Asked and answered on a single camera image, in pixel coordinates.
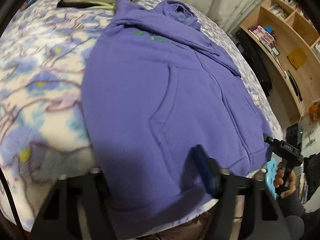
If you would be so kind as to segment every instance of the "bed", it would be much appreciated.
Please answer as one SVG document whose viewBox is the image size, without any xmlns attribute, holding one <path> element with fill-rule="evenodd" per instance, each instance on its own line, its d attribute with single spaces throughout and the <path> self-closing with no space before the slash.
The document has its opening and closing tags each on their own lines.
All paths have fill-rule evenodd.
<svg viewBox="0 0 320 240">
<path fill-rule="evenodd" d="M 97 165 L 80 88 L 86 60 L 114 11 L 56 8 L 58 1 L 38 0 L 17 13 L 0 38 L 0 165 L 27 231 L 59 175 L 82 175 Z M 160 1 L 137 2 L 151 9 Z M 236 46 L 214 22 L 192 10 L 202 32 L 238 66 L 273 136 L 282 138 L 262 88 Z M 14 221 L 3 187 L 0 192 L 0 208 Z"/>
</svg>

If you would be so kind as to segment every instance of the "green embroidered text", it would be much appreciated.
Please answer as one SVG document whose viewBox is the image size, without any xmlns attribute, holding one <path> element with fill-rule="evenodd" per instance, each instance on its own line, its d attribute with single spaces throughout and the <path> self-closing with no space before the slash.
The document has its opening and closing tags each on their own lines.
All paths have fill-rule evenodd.
<svg viewBox="0 0 320 240">
<path fill-rule="evenodd" d="M 154 36 L 150 36 L 150 39 L 153 40 L 153 41 L 159 41 L 159 42 L 167 42 L 166 40 L 163 40 L 163 39 L 158 39 Z"/>
<path fill-rule="evenodd" d="M 135 34 L 137 34 L 137 35 L 141 35 L 141 36 L 144 36 L 144 35 L 146 35 L 145 33 L 142 33 L 142 32 L 139 32 L 139 31 L 133 31 Z"/>
</svg>

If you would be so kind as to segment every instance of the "hoodie pocket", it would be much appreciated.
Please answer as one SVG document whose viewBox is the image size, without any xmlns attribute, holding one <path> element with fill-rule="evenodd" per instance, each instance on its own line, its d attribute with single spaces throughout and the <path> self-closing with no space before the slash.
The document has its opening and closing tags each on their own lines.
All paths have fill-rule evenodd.
<svg viewBox="0 0 320 240">
<path fill-rule="evenodd" d="M 165 132 L 168 129 L 168 123 L 170 122 L 170 117 L 172 117 L 174 112 L 174 106 L 178 92 L 179 68 L 168 64 L 168 70 L 169 79 L 164 98 L 162 99 L 156 112 L 149 120 L 151 128 L 159 140 L 159 143 L 162 142 L 162 137 L 165 135 Z"/>
</svg>

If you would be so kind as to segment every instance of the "purple hoodie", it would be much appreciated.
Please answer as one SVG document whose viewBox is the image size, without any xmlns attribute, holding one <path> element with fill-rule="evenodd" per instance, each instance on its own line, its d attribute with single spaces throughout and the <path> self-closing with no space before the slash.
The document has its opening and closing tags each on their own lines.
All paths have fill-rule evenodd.
<svg viewBox="0 0 320 240">
<path fill-rule="evenodd" d="M 87 62 L 84 119 L 107 179 L 119 239 L 177 221 L 211 196 L 189 150 L 202 144 L 245 176 L 270 157 L 270 133 L 228 53 L 183 3 L 116 1 Z"/>
</svg>

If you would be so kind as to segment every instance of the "black mount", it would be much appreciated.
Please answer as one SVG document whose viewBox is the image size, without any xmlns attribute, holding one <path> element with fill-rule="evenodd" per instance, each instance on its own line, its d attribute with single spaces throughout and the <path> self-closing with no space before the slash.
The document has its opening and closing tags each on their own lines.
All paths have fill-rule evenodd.
<svg viewBox="0 0 320 240">
<path fill-rule="evenodd" d="M 272 147 L 272 151 L 282 158 L 282 170 L 284 171 L 283 181 L 284 184 L 276 188 L 276 193 L 281 193 L 288 190 L 289 175 L 294 167 L 300 166 L 303 162 L 303 156 L 301 151 L 296 147 L 293 147 L 285 141 L 279 141 L 277 139 L 263 134 L 264 141 Z"/>
<path fill-rule="evenodd" d="M 212 187 L 210 194 L 219 199 L 204 240 L 229 240 L 237 195 L 245 196 L 239 240 L 290 239 L 282 212 L 264 181 L 221 174 L 218 163 L 207 156 L 202 146 L 191 151 L 196 166 L 208 171 L 200 172 L 206 188 Z M 108 196 L 101 172 L 58 180 L 36 218 L 30 240 L 82 239 L 78 200 L 84 207 L 91 239 L 116 240 L 105 203 Z"/>
</svg>

